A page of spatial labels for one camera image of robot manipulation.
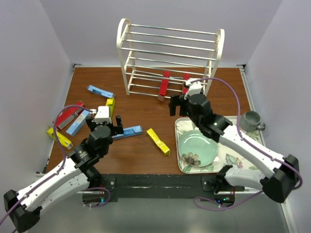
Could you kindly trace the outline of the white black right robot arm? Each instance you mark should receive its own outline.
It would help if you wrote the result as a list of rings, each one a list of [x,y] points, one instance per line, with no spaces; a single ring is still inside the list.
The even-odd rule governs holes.
[[[171,116],[176,114],[176,107],[180,108],[180,116],[189,117],[204,136],[234,150],[256,167],[250,170],[224,166],[215,178],[219,189],[227,191],[232,186],[250,187],[282,203],[302,185],[299,161],[295,156],[271,151],[240,132],[229,119],[213,113],[205,95],[172,95],[169,103]]]

